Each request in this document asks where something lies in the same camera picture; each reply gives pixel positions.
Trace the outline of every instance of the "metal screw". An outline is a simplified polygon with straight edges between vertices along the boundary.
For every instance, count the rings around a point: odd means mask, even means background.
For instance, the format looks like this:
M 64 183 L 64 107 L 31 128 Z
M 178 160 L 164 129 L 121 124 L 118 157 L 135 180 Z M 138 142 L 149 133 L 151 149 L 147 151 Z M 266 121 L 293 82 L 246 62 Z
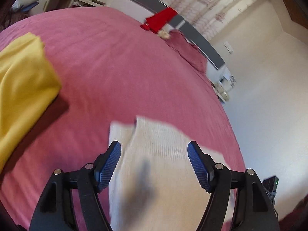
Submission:
M 249 169 L 247 169 L 247 173 L 248 173 L 249 175 L 253 176 L 253 175 L 254 175 L 254 170 L 251 169 L 251 168 L 249 168 Z
M 217 169 L 223 169 L 223 168 L 224 168 L 224 165 L 222 165 L 221 163 L 216 163 L 216 164 L 215 164 L 215 168 L 217 168 Z
M 54 175 L 58 175 L 58 174 L 61 174 L 61 169 L 57 168 L 55 171 L 54 171 Z
M 84 167 L 85 167 L 85 169 L 92 169 L 94 167 L 94 165 L 92 163 L 88 163 Z

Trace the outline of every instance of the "pink bedspread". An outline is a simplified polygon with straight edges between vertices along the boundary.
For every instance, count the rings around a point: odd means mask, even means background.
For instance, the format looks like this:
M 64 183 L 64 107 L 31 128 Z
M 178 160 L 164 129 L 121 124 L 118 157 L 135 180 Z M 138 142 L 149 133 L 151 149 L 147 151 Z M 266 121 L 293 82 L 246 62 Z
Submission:
M 139 25 L 112 8 L 71 8 L 30 17 L 0 33 L 0 50 L 27 32 L 41 37 L 69 104 L 4 176 L 0 200 L 17 224 L 29 227 L 54 169 L 73 171 L 105 152 L 114 120 L 133 123 L 142 115 L 171 123 L 221 152 L 231 169 L 245 169 L 209 81 Z M 108 214 L 107 191 L 100 201 Z

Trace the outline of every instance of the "black cable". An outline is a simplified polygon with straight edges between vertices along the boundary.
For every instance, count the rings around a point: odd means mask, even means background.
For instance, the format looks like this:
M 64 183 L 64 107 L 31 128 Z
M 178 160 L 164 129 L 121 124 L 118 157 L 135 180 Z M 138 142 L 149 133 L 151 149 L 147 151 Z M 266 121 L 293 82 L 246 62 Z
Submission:
M 275 208 L 274 208 L 274 211 L 275 211 L 277 219 L 278 219 L 278 212 L 277 212 L 277 210 Z
M 276 217 L 277 217 L 277 219 L 278 219 L 278 212 L 277 212 L 277 210 L 274 208 L 274 199 L 272 199 L 272 205 L 273 205 L 273 209 L 274 209 L 274 211 L 275 211 Z

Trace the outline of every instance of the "red cloth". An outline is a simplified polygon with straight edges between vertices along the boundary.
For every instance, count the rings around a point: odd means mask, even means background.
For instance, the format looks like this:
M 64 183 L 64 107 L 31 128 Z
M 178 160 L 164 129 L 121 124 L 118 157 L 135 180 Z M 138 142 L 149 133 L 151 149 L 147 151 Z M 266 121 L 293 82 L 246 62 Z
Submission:
M 177 12 L 173 8 L 168 7 L 152 17 L 146 18 L 146 22 L 140 25 L 140 27 L 144 30 L 151 30 L 153 33 L 157 34 L 157 32 L 176 15 Z
M 177 29 L 170 31 L 169 34 L 170 38 L 166 40 L 168 46 L 178 52 L 192 67 L 204 74 L 208 60 L 199 52 L 198 47 L 188 43 L 184 35 Z

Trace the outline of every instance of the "headboard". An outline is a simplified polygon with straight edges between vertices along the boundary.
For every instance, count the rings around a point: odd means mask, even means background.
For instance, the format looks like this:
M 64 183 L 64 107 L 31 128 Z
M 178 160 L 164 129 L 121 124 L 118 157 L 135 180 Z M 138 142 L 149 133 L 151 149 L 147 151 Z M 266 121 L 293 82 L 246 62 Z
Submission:
M 162 3 L 159 0 L 131 0 L 152 13 L 158 13 L 163 9 L 167 8 L 167 5 Z M 201 50 L 203 55 L 207 57 L 209 61 L 213 63 L 213 66 L 218 70 L 224 64 L 224 60 L 221 56 L 216 52 L 216 50 L 211 46 L 211 44 L 182 16 L 176 15 L 170 22 L 169 25 L 180 30 L 185 37 L 197 45 Z

